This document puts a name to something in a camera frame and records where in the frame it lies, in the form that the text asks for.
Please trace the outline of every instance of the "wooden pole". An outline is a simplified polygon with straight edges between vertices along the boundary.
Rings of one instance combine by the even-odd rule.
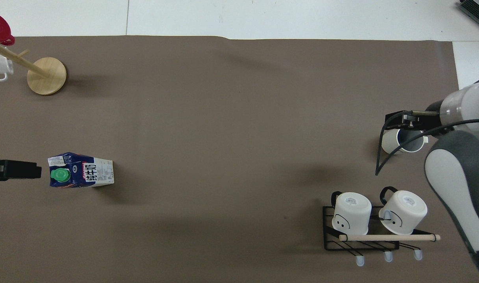
[[[339,240],[348,241],[440,241],[440,236],[430,235],[339,235]]]
[[[12,60],[15,63],[18,63],[19,65],[27,68],[28,70],[34,72],[40,77],[43,77],[44,79],[49,77],[49,73],[47,73],[45,70],[42,70],[41,68],[35,66],[33,63],[29,62],[28,60],[21,58],[20,56],[18,56],[18,54],[12,52],[11,50],[8,50],[2,45],[0,45],[0,55],[4,56],[7,59]]]

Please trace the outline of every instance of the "black mug handle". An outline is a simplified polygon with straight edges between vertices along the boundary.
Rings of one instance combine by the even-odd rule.
[[[387,204],[387,200],[385,199],[385,194],[387,193],[387,191],[392,191],[392,192],[396,192],[398,191],[396,188],[392,187],[392,186],[388,186],[388,187],[384,187],[383,190],[381,190],[381,193],[380,193],[380,200],[381,200],[381,203],[383,205]]]
[[[340,191],[335,191],[332,193],[332,196],[331,196],[331,204],[332,204],[332,207],[335,208],[335,199],[337,199],[337,196],[342,194],[342,192]]]

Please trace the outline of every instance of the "smiley face mug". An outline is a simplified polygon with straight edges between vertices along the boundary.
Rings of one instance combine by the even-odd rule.
[[[387,201],[385,194],[389,190],[394,194]],[[428,212],[421,197],[409,191],[399,191],[394,187],[383,188],[380,200],[384,205],[379,214],[382,219],[381,223],[390,232],[397,235],[410,235]]]
[[[335,191],[331,196],[334,208],[332,227],[347,235],[365,235],[369,231],[372,205],[368,198],[356,192]]]

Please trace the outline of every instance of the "red mug handle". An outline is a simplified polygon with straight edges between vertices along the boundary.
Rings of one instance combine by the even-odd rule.
[[[9,36],[9,38],[8,38],[6,41],[2,42],[2,45],[11,46],[11,45],[14,44],[14,41],[15,41],[15,39],[14,39],[14,37],[11,35],[11,36]]]

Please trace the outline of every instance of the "mug handle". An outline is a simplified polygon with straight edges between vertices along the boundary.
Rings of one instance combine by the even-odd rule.
[[[383,190],[381,190],[381,193],[380,193],[380,200],[381,200],[381,203],[383,205],[387,204],[387,200],[385,199],[385,194],[387,193],[387,191],[392,191],[392,192],[396,192],[398,191],[396,188],[392,187],[392,186],[387,186],[387,187],[384,187]]]
[[[15,43],[15,39],[12,35],[10,35],[8,39],[6,39],[4,42],[2,42],[2,45],[11,46],[14,43]]]
[[[335,199],[337,199],[337,196],[342,194],[342,192],[340,191],[335,191],[332,193],[332,196],[331,196],[331,205],[333,208],[335,208]]]
[[[5,77],[3,79],[0,79],[0,82],[5,82],[7,81],[7,79],[9,78],[9,76],[7,75],[7,73],[4,74]]]

